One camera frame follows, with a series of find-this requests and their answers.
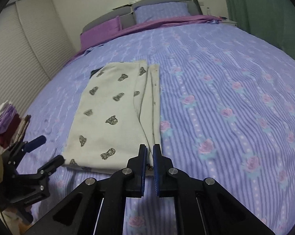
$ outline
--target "red folded cloth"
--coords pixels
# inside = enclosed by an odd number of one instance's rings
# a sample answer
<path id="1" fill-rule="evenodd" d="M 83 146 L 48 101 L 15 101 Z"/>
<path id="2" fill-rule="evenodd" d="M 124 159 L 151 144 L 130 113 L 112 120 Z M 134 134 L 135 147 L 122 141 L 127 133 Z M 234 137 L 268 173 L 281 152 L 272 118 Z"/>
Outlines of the red folded cloth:
<path id="1" fill-rule="evenodd" d="M 20 122 L 21 122 L 21 119 L 19 115 L 15 114 L 14 118 L 12 119 L 12 121 L 10 122 L 7 128 L 7 131 L 0 134 L 0 146 L 2 146 L 3 148 L 7 148 L 10 146 L 11 139 L 14 133 L 16 132 L 16 130 L 18 129 Z"/>

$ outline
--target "curtain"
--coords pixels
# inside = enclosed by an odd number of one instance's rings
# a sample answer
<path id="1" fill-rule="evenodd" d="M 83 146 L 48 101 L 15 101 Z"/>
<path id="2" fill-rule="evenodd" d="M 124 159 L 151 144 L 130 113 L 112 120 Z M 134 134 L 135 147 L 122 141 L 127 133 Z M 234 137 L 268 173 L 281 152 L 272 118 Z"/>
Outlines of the curtain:
<path id="1" fill-rule="evenodd" d="M 226 0 L 238 27 L 295 59 L 295 7 L 290 0 Z"/>

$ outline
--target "metal screw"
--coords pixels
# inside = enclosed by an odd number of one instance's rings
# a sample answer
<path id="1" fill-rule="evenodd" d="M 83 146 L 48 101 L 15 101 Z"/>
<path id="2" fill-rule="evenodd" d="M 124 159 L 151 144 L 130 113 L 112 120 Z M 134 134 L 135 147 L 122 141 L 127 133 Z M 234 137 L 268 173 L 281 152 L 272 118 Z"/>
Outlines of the metal screw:
<path id="1" fill-rule="evenodd" d="M 95 183 L 95 179 L 94 179 L 94 178 L 87 178 L 87 179 L 85 180 L 85 183 L 86 183 L 87 185 L 92 185 L 92 184 Z"/>
<path id="2" fill-rule="evenodd" d="M 207 184 L 215 184 L 215 180 L 212 179 L 212 178 L 207 178 L 207 179 L 205 179 L 205 183 L 207 183 Z"/>
<path id="3" fill-rule="evenodd" d="M 178 173 L 178 170 L 177 170 L 176 168 L 170 168 L 170 169 L 168 170 L 168 172 L 169 172 L 170 174 L 172 174 L 172 175 L 175 175 L 175 174 Z"/>
<path id="4" fill-rule="evenodd" d="M 124 168 L 122 170 L 122 173 L 125 174 L 125 175 L 130 174 L 131 172 L 132 172 L 132 169 L 130 169 L 130 168 Z"/>

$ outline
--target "white bedside table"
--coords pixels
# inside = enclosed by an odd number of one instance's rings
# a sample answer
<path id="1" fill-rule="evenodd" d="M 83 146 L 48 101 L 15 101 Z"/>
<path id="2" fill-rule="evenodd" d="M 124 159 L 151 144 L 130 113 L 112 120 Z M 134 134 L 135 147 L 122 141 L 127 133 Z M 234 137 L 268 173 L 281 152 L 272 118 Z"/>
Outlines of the white bedside table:
<path id="1" fill-rule="evenodd" d="M 222 19 L 222 24 L 237 27 L 237 22 L 236 21 L 231 21 L 229 19 Z"/>

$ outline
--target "purple pillow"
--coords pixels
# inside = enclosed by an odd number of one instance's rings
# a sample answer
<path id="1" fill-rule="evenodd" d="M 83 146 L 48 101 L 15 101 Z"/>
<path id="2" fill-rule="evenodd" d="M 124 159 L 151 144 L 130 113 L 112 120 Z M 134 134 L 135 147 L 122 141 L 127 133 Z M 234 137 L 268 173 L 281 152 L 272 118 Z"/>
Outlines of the purple pillow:
<path id="1" fill-rule="evenodd" d="M 191 16 L 184 2 L 166 2 L 145 5 L 135 9 L 137 24 L 172 17 Z"/>
<path id="2" fill-rule="evenodd" d="M 98 26 L 94 26 L 90 30 L 80 35 L 81 50 L 89 48 L 92 43 L 94 43 L 94 39 L 99 41 L 105 40 L 108 37 L 118 33 L 120 30 L 122 30 L 122 28 L 119 16 L 101 23 Z"/>

